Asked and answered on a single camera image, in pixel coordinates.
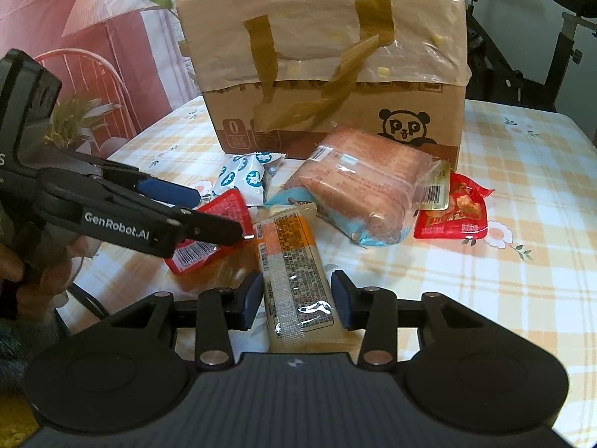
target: white wall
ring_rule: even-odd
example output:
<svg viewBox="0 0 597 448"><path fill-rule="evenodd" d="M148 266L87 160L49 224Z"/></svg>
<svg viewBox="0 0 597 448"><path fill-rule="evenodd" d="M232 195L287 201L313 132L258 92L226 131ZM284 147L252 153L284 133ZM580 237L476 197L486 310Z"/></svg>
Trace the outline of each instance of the white wall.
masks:
<svg viewBox="0 0 597 448"><path fill-rule="evenodd" d="M562 11L553 0L479 0L475 16L512 68L543 83L562 27ZM592 140L597 130L597 38L578 27L575 48L583 52L580 65L570 61L556 101Z"/></svg>

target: human hand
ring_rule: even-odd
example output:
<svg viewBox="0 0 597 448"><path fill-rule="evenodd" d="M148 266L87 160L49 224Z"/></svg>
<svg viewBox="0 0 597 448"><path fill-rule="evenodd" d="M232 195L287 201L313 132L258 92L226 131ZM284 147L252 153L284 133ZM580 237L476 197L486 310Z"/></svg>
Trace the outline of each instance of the human hand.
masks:
<svg viewBox="0 0 597 448"><path fill-rule="evenodd" d="M17 290L17 318L44 321L54 308L63 307L68 301L66 289L81 269L84 257L92 257L100 241L80 236L67 247L63 257L47 267L38 283L27 283ZM0 243L0 279L22 281L25 273L23 261L11 249Z"/></svg>

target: tablecloth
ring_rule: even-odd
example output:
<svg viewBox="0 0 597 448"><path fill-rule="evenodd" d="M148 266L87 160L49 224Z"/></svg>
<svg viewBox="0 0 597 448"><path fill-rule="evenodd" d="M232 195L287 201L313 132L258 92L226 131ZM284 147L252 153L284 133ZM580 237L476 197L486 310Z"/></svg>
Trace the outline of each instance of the tablecloth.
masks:
<svg viewBox="0 0 597 448"><path fill-rule="evenodd" d="M201 97L175 110L112 159L208 193L226 155ZM289 177L299 161L276 175ZM437 291L556 355L570 390L555 428L578 447L597 441L597 151L574 122L555 113L468 101L458 172L496 191L487 199L484 240L415 240L360 248L331 225L314 230L328 273L343 269L357 286L382 286L400 298ZM115 312L155 292L196 296L162 259L105 244L77 283ZM73 331L97 321L72 300L61 314ZM192 332L177 351L192 358ZM235 355L266 351L260 311L253 328L232 332ZM401 359L418 350L400 330Z"/></svg>

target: lampshade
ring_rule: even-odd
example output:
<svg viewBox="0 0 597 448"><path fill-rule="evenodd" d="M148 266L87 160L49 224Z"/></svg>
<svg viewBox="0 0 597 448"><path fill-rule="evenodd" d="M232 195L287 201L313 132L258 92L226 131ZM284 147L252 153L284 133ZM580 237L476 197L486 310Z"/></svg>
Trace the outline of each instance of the lampshade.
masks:
<svg viewBox="0 0 597 448"><path fill-rule="evenodd" d="M62 36L79 32L118 15L151 8L156 8L156 5L148 0L76 0Z"/></svg>

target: exercise bike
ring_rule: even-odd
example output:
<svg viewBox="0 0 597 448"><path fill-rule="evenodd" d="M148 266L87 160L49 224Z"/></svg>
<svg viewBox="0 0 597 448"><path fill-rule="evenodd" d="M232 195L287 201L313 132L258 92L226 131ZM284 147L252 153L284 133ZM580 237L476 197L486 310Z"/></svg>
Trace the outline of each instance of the exercise bike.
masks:
<svg viewBox="0 0 597 448"><path fill-rule="evenodd" d="M555 101L570 59L580 64L583 53L574 49L574 35L578 25L593 30L597 24L586 18L597 18L597 0L554 0L574 15L562 12L562 30L557 37L551 66L543 84L527 79L514 70L493 42L489 34L473 16L475 3L469 0L466 10L468 64L472 76L466 97L479 101L507 104L555 112Z"/></svg>

